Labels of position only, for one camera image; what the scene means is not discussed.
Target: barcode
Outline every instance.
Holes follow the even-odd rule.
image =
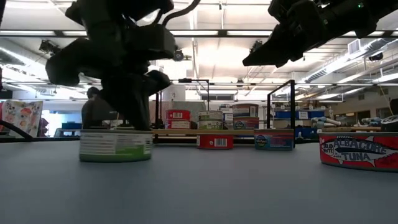
[[[173,113],[173,118],[182,118],[182,113]]]
[[[215,139],[215,147],[226,147],[226,139]]]
[[[250,117],[255,117],[256,116],[256,107],[251,106],[250,107]]]

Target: fluorescent light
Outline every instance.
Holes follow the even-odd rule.
[[[353,81],[354,79],[359,78],[359,77],[360,77],[360,75],[352,75],[350,77],[347,77],[347,78],[344,78],[344,79],[338,81],[337,83],[346,83],[349,81]]]
[[[217,30],[172,30],[173,35],[218,35]]]
[[[305,98],[304,94],[295,97],[296,100],[301,100],[302,98]]]
[[[55,35],[55,32],[43,30],[0,30],[0,35]]]
[[[337,86],[373,86],[373,84],[370,83],[340,83],[337,84]]]
[[[272,31],[256,31],[256,30],[235,30],[227,31],[227,35],[271,35]]]
[[[398,78],[398,73],[392,74],[392,75],[384,75],[383,77],[380,77],[378,79],[373,80],[373,83],[379,83],[379,82],[387,82],[390,80],[394,80]]]
[[[357,89],[354,89],[354,90],[350,90],[350,91],[347,91],[346,93],[344,93],[344,94],[352,94],[352,93],[356,93],[357,91],[359,91],[359,90],[363,90],[364,88],[357,88]]]
[[[325,99],[336,97],[338,95],[339,94],[336,94],[336,93],[334,93],[334,94],[325,94],[325,95],[322,95],[322,96],[318,96],[317,99],[318,100],[325,100]]]
[[[371,37],[373,37],[373,36],[381,36],[383,34],[384,34],[383,31],[375,31],[375,32],[369,34],[368,36],[371,36]]]
[[[350,37],[356,37],[356,34],[355,34],[355,32],[354,31],[351,31],[351,32],[348,32],[348,33],[346,33],[346,34],[344,34],[343,35],[344,37],[347,37],[347,36],[350,36]]]
[[[319,103],[342,103],[343,100],[320,100]]]
[[[72,35],[72,36],[82,36],[82,37],[87,36],[86,31],[63,31],[62,33],[64,35]]]

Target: black cable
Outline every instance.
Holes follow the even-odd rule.
[[[152,25],[157,24],[160,21],[160,19],[162,18],[162,16],[163,16],[162,10],[159,10],[159,12],[156,15],[155,20],[152,22]]]
[[[180,16],[184,16],[186,14],[188,14],[190,11],[194,10],[200,3],[201,0],[193,0],[191,5],[189,5],[188,7],[186,7],[185,9],[182,9],[181,11],[178,12],[173,12],[170,15],[167,15],[166,18],[164,18],[162,25],[166,26],[167,23],[171,20],[174,19],[176,17],[180,17]]]
[[[33,140],[33,137],[31,135],[29,135],[28,133],[23,131],[21,128],[18,128],[17,126],[15,126],[11,123],[8,123],[7,121],[3,121],[0,119],[0,125],[10,129],[11,131],[15,131],[17,134],[22,136],[27,141]]]

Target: tin can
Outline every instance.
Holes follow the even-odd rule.
[[[254,130],[254,147],[257,150],[291,151],[294,148],[294,130]]]
[[[257,118],[259,116],[259,105],[252,103],[236,104],[232,106],[234,118],[250,117]]]
[[[189,110],[167,110],[166,111],[166,119],[169,120],[186,120],[190,121],[191,120],[191,111]]]
[[[81,130],[79,158],[83,162],[134,162],[151,158],[152,132]]]
[[[166,120],[165,129],[191,129],[191,121],[182,119]]]
[[[198,149],[232,149],[234,136],[231,134],[201,134],[197,136]]]
[[[323,164],[398,172],[397,133],[319,133]]]
[[[198,121],[222,121],[222,111],[200,111],[198,112]]]
[[[199,121],[198,129],[222,130],[223,122],[222,121]]]
[[[259,128],[259,118],[234,118],[235,130],[253,130]]]

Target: ceiling light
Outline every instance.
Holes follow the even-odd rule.
[[[379,82],[387,82],[390,80],[394,80],[398,78],[398,73],[392,74],[392,75],[384,75],[383,77],[380,77],[378,79],[373,80],[373,83],[379,83]]]
[[[218,35],[217,30],[172,30],[173,35]]]
[[[383,34],[384,34],[383,31],[375,31],[375,32],[369,34],[368,36],[374,37],[374,36],[381,36],[381,35],[383,35]]]
[[[353,81],[354,79],[359,78],[360,76],[361,75],[352,75],[350,77],[347,77],[347,78],[344,78],[344,79],[338,81],[337,83],[346,83],[346,82],[349,82],[349,81]]]
[[[318,99],[318,100],[325,100],[325,99],[329,99],[329,98],[336,97],[336,96],[338,96],[338,95],[339,95],[339,94],[336,94],[336,93],[333,93],[333,94],[325,94],[325,95],[322,95],[322,96],[318,96],[317,99]]]
[[[258,36],[269,36],[272,31],[256,31],[256,30],[234,30],[227,31],[227,35],[258,35]]]
[[[43,30],[0,30],[0,35],[55,35],[55,32]]]
[[[359,91],[359,90],[363,90],[364,88],[357,88],[357,89],[354,89],[354,90],[350,90],[350,91],[347,91],[346,93],[344,93],[344,94],[347,94],[347,95],[349,95],[349,94],[353,94],[353,93],[356,93],[357,91]]]
[[[71,35],[71,36],[87,36],[86,31],[63,31],[62,32],[64,35]]]

